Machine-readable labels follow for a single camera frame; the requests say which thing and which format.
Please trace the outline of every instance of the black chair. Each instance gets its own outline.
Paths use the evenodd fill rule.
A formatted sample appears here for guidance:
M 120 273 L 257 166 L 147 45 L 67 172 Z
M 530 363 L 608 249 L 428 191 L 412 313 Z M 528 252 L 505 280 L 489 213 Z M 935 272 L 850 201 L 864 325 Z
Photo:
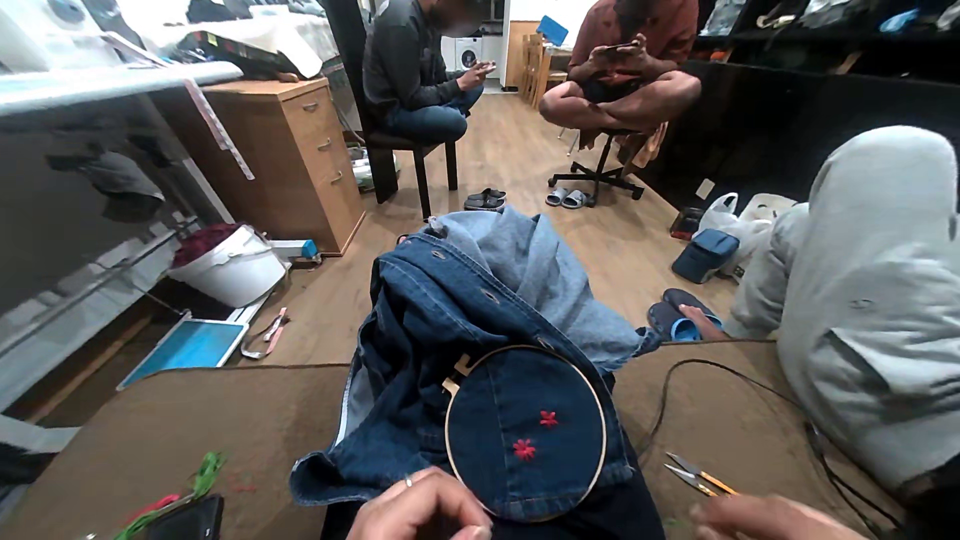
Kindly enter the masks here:
M 373 190 L 376 202 L 383 204 L 396 193 L 396 170 L 394 169 L 394 150 L 408 150 L 414 153 L 414 167 L 417 170 L 417 190 L 420 192 L 420 209 L 423 219 L 430 216 L 430 195 L 426 184 L 426 165 L 423 159 L 433 152 L 438 144 L 422 144 L 408 138 L 389 135 L 380 131 L 376 116 L 367 108 L 367 99 L 363 91 L 363 54 L 367 43 L 367 29 L 360 8 L 356 2 L 348 0 L 330 0 L 323 2 L 330 30 L 340 49 L 344 71 L 353 90 L 360 124 L 363 126 L 364 140 L 367 143 L 367 155 L 373 176 Z M 450 191 L 457 190 L 457 147 L 455 142 L 447 142 L 446 147 L 446 184 Z
M 617 135 L 633 135 L 636 132 L 630 130 L 604 130 L 603 133 L 607 135 L 607 144 L 603 147 L 603 154 L 600 155 L 600 162 L 597 163 L 596 170 L 587 168 L 574 161 L 570 165 L 569 174 L 555 174 L 550 180 L 546 181 L 547 185 L 554 187 L 559 180 L 593 180 L 593 193 L 587 194 L 587 199 L 584 201 L 584 205 L 590 208 L 595 207 L 597 204 L 597 193 L 600 189 L 601 182 L 622 189 L 630 189 L 633 192 L 631 195 L 633 199 L 639 201 L 640 197 L 643 196 L 643 188 L 620 178 L 620 175 L 623 173 L 623 167 L 617 167 L 609 171 L 603 170 L 604 165 L 607 164 L 607 156 L 610 154 L 610 146 L 613 144 L 613 138 Z

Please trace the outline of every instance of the gray sweater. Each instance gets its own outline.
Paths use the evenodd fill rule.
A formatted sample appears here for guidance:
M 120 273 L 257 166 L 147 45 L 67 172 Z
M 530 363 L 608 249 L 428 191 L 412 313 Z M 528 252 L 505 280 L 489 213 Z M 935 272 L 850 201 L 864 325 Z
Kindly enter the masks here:
M 377 15 L 363 59 L 364 93 L 375 114 L 396 105 L 442 105 L 460 95 L 458 74 L 446 72 L 440 37 L 417 0 L 390 0 Z
M 806 413 L 888 488 L 960 454 L 957 160 L 895 126 L 837 149 L 778 218 L 724 330 L 780 328 Z

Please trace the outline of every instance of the embroidery hoop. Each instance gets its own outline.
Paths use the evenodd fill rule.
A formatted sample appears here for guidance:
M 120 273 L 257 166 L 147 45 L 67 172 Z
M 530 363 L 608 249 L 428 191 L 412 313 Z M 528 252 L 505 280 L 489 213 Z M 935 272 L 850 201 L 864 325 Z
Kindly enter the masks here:
M 478 365 L 486 361 L 487 358 L 493 355 L 497 355 L 499 353 L 503 353 L 505 351 L 510 351 L 512 349 L 529 349 L 531 351 L 546 353 L 562 361 L 566 365 L 570 366 L 570 368 L 573 369 L 573 371 L 575 371 L 577 375 L 579 375 L 581 379 L 584 380 L 584 384 L 586 384 L 587 388 L 589 388 L 590 395 L 593 396 L 593 400 L 597 405 L 597 413 L 600 416 L 600 432 L 601 432 L 600 459 L 597 462 L 596 472 L 593 473 L 593 479 L 590 480 L 590 484 L 587 486 L 587 490 L 584 491 L 584 495 L 580 498 L 579 501 L 577 501 L 576 504 L 574 504 L 574 506 L 576 506 L 577 504 L 582 503 L 584 499 L 587 498 L 587 495 L 589 495 L 590 492 L 593 491 L 593 486 L 596 485 L 597 479 L 600 478 L 600 471 L 603 469 L 604 459 L 606 459 L 607 457 L 607 418 L 604 416 L 603 407 L 600 405 L 600 398 L 597 397 L 597 393 L 593 389 L 593 385 L 590 384 L 590 381 L 587 379 L 587 376 L 585 376 L 582 371 L 577 369 L 577 366 L 573 365 L 569 360 L 567 360 L 563 356 L 560 356 L 549 349 L 534 347 L 532 345 L 511 345 L 509 347 L 501 347 L 500 349 L 486 353 L 485 355 L 481 356 L 480 359 L 475 361 L 472 361 L 469 355 L 464 354 L 463 356 L 460 357 L 460 360 L 458 360 L 457 363 L 453 366 L 453 369 L 457 373 L 460 373 L 465 379 L 466 377 L 469 376 L 470 373 L 473 372 L 474 369 L 476 369 Z M 460 384 L 458 382 L 455 382 L 451 377 L 447 377 L 444 380 L 444 389 L 450 393 L 450 403 L 446 406 L 446 415 L 444 418 L 444 444 L 446 445 L 446 458 L 450 461 L 450 468 L 453 469 L 453 474 L 454 476 L 457 477 L 457 480 L 459 480 L 463 485 L 467 485 L 467 483 L 464 482 L 464 479 L 460 476 L 460 472 L 457 470 L 457 462 L 453 459 L 453 454 L 450 451 L 450 410 L 452 410 L 453 402 L 456 401 L 457 393 L 460 391 Z M 487 510 L 493 515 L 496 515 L 496 513 L 490 510 L 489 508 L 487 508 L 487 506 L 483 504 L 482 501 L 480 502 L 480 504 L 484 507 L 485 510 Z M 549 516 L 541 520 L 536 520 L 531 523 L 547 521 L 555 517 L 557 516 Z

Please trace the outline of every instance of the brown shirt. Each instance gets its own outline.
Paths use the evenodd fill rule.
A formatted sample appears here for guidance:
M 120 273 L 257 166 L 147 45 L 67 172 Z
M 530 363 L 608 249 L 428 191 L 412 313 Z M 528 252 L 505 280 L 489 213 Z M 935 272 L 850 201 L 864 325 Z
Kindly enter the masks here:
M 637 30 L 647 38 L 647 52 L 660 60 L 686 60 L 697 36 L 697 0 L 638 0 L 654 2 L 650 18 Z M 624 39 L 613 11 L 616 0 L 598 0 L 580 26 L 577 43 L 570 56 L 570 67 L 587 61 L 590 51 L 602 45 L 616 45 Z

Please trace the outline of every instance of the scissors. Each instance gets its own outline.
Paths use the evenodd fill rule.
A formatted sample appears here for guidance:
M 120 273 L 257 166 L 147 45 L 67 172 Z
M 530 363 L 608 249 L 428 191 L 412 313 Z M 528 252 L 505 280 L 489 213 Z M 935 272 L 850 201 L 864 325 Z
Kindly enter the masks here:
M 677 464 L 683 467 L 684 469 L 681 470 L 672 465 L 668 465 L 666 463 L 664 463 L 663 466 L 673 471 L 673 474 L 680 477 L 686 483 L 692 485 L 694 488 L 697 489 L 697 491 L 700 491 L 704 495 L 707 495 L 708 497 L 719 497 L 719 495 L 717 495 L 715 491 L 713 491 L 712 489 L 700 483 L 698 479 L 704 479 L 710 482 L 714 486 L 723 490 L 724 493 L 728 495 L 739 495 L 737 492 L 733 491 L 727 484 L 716 479 L 713 475 L 704 471 L 700 467 L 697 467 L 693 463 L 690 463 L 686 459 L 683 459 L 682 457 L 676 454 L 671 454 L 670 452 L 667 452 L 666 454 L 669 455 L 671 459 L 676 461 Z

